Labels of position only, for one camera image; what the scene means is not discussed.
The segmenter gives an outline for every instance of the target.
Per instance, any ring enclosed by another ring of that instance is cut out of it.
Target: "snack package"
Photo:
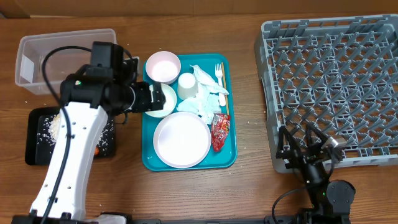
[[[224,146],[225,139],[229,133],[229,120],[231,117],[226,114],[214,114],[211,123],[211,143],[215,152],[220,152]]]

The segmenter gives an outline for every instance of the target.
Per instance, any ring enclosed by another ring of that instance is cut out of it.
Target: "teal tray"
[[[199,164],[186,168],[186,169],[177,169],[166,165],[162,162],[159,157],[156,155],[153,138],[157,125],[160,123],[161,119],[153,118],[147,114],[142,115],[142,162],[144,165],[153,171],[171,171],[171,170],[193,170],[193,169],[211,169],[211,168],[225,168],[231,166],[238,155],[238,150],[236,147],[236,130],[235,130],[235,116],[234,116],[234,108],[233,108],[233,99],[232,99],[232,87],[231,80],[229,78],[229,65],[227,59],[221,54],[192,54],[192,55],[178,55],[178,58],[181,61],[181,72],[183,74],[185,72],[193,73],[193,68],[190,65],[199,65],[199,67],[207,72],[207,74],[211,75],[215,80],[217,80],[215,75],[215,65],[217,63],[224,62],[224,70],[225,70],[225,79],[226,79],[226,89],[229,92],[228,95],[228,106],[229,106],[229,115],[231,116],[231,127],[229,130],[228,137],[226,138],[225,145],[221,149],[221,152],[214,152],[213,146],[210,147],[209,153]],[[144,65],[144,81],[149,82],[150,84],[153,81],[148,77],[148,74],[145,71]],[[170,86],[177,93],[177,81],[170,84]],[[182,100],[177,97],[177,106],[181,103]],[[221,107],[222,113],[226,114],[226,106]]]

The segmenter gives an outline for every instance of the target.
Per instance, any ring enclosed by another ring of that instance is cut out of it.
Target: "plastic fork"
[[[218,79],[218,85],[223,87],[223,71],[221,70],[221,64],[216,64],[216,77]],[[218,93],[218,102],[220,103],[220,106],[225,106],[225,96],[222,93]]]

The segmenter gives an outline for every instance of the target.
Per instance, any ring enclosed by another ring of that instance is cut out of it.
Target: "crumpled tissue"
[[[201,116],[206,124],[211,124],[214,113],[221,113],[218,95],[210,93],[222,93],[228,95],[228,91],[219,86],[214,79],[203,71],[198,65],[193,67],[193,76],[198,81],[198,93],[195,97],[187,98],[177,106],[177,111],[184,111]]]

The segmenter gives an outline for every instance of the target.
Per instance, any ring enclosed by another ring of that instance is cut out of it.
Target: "gray dish rack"
[[[254,51],[276,171],[290,172],[279,128],[304,146],[305,123],[348,141],[336,167],[398,164],[397,28],[398,15],[263,23]]]

